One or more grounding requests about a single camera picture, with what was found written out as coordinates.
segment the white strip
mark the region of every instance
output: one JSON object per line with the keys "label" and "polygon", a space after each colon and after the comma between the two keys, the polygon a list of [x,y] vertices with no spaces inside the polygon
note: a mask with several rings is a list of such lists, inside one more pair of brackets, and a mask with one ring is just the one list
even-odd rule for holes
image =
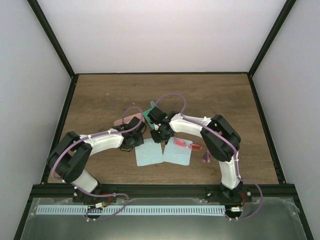
{"label": "white strip", "polygon": [[[111,215],[118,211],[121,205],[110,205],[101,210],[93,210],[88,215]],[[85,215],[88,206],[80,205],[39,205],[37,215]],[[187,215],[187,216],[224,216],[225,206],[200,205],[200,206],[127,206],[119,216],[163,216],[163,215]]]}

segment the black frame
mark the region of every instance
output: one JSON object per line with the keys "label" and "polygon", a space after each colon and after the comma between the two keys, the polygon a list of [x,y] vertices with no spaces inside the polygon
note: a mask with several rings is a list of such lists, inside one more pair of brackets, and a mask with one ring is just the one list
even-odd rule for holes
{"label": "black frame", "polygon": [[[34,11],[35,16],[39,20],[42,28],[44,29],[46,35],[48,36],[52,46],[57,52],[61,62],[63,63],[65,69],[70,75],[71,82],[69,90],[63,105],[61,116],[58,122],[58,126],[54,135],[52,146],[50,152],[53,148],[59,143],[63,127],[68,115],[69,107],[76,89],[77,81],[79,78],[79,73],[75,73],[62,49],[58,39],[56,38],[52,28],[50,27],[49,22],[47,21],[39,3],[37,0],[27,0],[30,4],[32,10]],[[263,108],[261,106],[258,93],[255,88],[253,81],[253,75],[257,71],[260,63],[262,62],[264,56],[266,55],[268,49],[270,48],[273,40],[277,36],[281,26],[285,22],[287,16],[289,15],[291,9],[293,8],[296,0],[286,0],[281,12],[279,13],[271,31],[269,32],[266,40],[264,41],[261,50],[259,51],[252,67],[249,72],[141,72],[141,73],[91,73],[91,74],[247,74],[248,81],[252,90],[254,101],[259,113],[261,120],[262,128],[266,137],[266,141],[269,147],[271,158],[273,161],[274,169],[278,178],[279,184],[261,184],[259,185],[262,189],[263,195],[265,197],[292,197],[295,205],[299,208],[300,213],[299,217],[303,224],[303,228],[308,240],[313,240],[313,235],[311,233],[308,221],[306,219],[303,207],[300,203],[299,196],[297,194],[294,184],[288,184],[284,172],[279,161],[274,142],[271,137],[271,133],[268,127],[266,117],[264,115]],[[17,228],[14,239],[19,240],[22,236],[24,226],[27,220],[27,216],[31,207],[33,198],[73,198],[74,188],[70,184],[61,184],[61,183],[48,183],[48,177],[50,174],[50,168],[46,165],[42,178],[41,184],[34,185],[32,187],[29,199],[27,201],[25,210],[23,212],[20,224]],[[220,185],[149,185],[149,184],[103,184],[104,188],[112,189],[115,192],[124,192],[127,193],[131,198],[163,198],[163,197],[195,197],[195,198],[206,198],[210,190],[216,190],[220,188]],[[259,192],[254,185],[246,185],[251,192],[252,197],[259,197]]]}

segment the wooden table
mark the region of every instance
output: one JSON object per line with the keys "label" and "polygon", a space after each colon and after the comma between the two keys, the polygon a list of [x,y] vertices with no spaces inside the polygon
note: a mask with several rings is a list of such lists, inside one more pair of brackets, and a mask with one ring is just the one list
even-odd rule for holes
{"label": "wooden table", "polygon": [[[80,75],[62,136],[69,131],[94,134],[110,129],[131,106],[143,111],[167,93],[180,93],[187,101],[185,115],[224,116],[241,136],[239,167],[244,179],[259,184],[277,184],[277,176],[260,122],[254,97],[245,74],[88,74]],[[180,111],[183,101],[168,96],[159,103],[164,112]],[[199,137],[179,138],[203,143]],[[149,139],[150,127],[143,135]],[[137,166],[135,151],[109,149],[90,157],[85,169],[101,183],[118,184],[219,184],[217,160],[202,162],[202,151],[193,151],[190,165],[159,163]]]}

